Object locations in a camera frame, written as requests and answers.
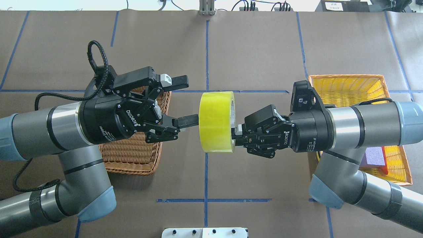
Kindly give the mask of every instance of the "black band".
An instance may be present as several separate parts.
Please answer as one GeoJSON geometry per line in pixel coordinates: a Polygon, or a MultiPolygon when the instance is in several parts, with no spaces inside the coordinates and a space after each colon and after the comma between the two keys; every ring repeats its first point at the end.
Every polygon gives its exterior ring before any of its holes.
{"type": "Polygon", "coordinates": [[[34,221],[40,226],[50,225],[59,221],[51,220],[41,207],[42,190],[34,191],[29,197],[29,211],[34,221]]]}
{"type": "Polygon", "coordinates": [[[62,207],[62,204],[60,203],[60,199],[59,199],[59,185],[60,185],[60,182],[56,185],[56,189],[55,189],[55,191],[54,191],[54,196],[55,196],[55,199],[56,199],[56,204],[57,204],[57,207],[59,208],[59,211],[63,214],[63,215],[65,215],[65,216],[71,216],[71,215],[69,215],[67,212],[65,212],[65,210],[63,209],[63,207],[62,207]]]}
{"type": "Polygon", "coordinates": [[[385,208],[385,210],[383,210],[383,212],[379,214],[373,214],[384,220],[389,220],[395,216],[402,206],[402,191],[400,186],[392,182],[389,182],[389,184],[391,185],[391,199],[389,200],[388,206],[385,208]]]}
{"type": "Polygon", "coordinates": [[[360,194],[358,195],[357,199],[354,202],[351,203],[353,205],[357,204],[361,200],[361,198],[363,197],[364,192],[366,191],[366,188],[367,188],[367,174],[363,171],[361,171],[361,172],[364,176],[363,187],[361,187],[361,191],[360,191],[360,194]]]}
{"type": "Polygon", "coordinates": [[[50,140],[52,140],[53,144],[64,151],[68,151],[68,149],[63,148],[62,145],[60,145],[59,141],[56,139],[56,137],[54,136],[53,133],[53,126],[52,126],[52,117],[53,117],[53,112],[56,109],[56,107],[53,107],[50,112],[49,115],[47,116],[47,131],[49,132],[49,136],[50,136],[50,140]]]}
{"type": "Polygon", "coordinates": [[[340,154],[335,153],[335,152],[333,152],[333,151],[326,150],[326,151],[325,151],[325,153],[327,153],[327,154],[329,154],[329,155],[333,155],[333,156],[335,156],[335,157],[338,157],[338,158],[343,159],[343,160],[345,160],[345,161],[348,161],[348,162],[350,162],[350,163],[360,165],[360,163],[359,163],[357,160],[353,160],[353,159],[351,159],[351,158],[348,158],[348,157],[346,157],[346,156],[344,156],[344,155],[340,155],[340,154]]]}
{"type": "Polygon", "coordinates": [[[356,148],[359,148],[363,145],[364,142],[364,120],[363,120],[363,116],[361,115],[360,111],[357,109],[357,107],[351,106],[352,110],[355,112],[355,114],[357,115],[357,119],[358,119],[358,124],[360,125],[360,139],[358,140],[358,144],[356,148]]]}
{"type": "Polygon", "coordinates": [[[103,162],[103,159],[99,159],[99,160],[96,160],[96,161],[93,161],[93,162],[89,162],[89,163],[83,164],[83,165],[81,165],[81,166],[75,167],[75,168],[73,168],[73,169],[68,169],[68,170],[64,171],[63,173],[64,173],[65,175],[66,175],[66,174],[70,174],[70,173],[73,173],[73,172],[79,171],[79,170],[81,170],[81,169],[86,169],[86,168],[88,168],[88,167],[91,167],[91,166],[93,166],[93,165],[96,165],[96,164],[98,164],[98,163],[102,163],[102,162],[103,162]]]}

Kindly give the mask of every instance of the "purple sponge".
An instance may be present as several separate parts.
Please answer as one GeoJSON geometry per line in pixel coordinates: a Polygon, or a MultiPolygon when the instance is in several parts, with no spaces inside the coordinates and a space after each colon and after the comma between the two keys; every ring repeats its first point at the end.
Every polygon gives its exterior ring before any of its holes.
{"type": "Polygon", "coordinates": [[[370,147],[366,149],[363,160],[361,161],[361,169],[372,169],[385,166],[382,147],[370,147]]]}

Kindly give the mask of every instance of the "black box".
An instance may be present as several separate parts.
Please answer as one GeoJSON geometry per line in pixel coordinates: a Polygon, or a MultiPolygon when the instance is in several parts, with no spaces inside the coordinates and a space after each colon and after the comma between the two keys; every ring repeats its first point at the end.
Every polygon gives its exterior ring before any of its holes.
{"type": "Polygon", "coordinates": [[[370,12],[370,9],[367,2],[321,0],[315,11],[370,12]]]}

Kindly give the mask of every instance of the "roll of yellow tape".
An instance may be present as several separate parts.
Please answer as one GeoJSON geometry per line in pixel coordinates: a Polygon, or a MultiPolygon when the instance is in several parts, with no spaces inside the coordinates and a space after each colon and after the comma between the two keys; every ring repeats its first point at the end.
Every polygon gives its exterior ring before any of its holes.
{"type": "Polygon", "coordinates": [[[198,114],[201,146],[204,152],[233,152],[235,140],[235,99],[233,92],[203,93],[198,114]]]}

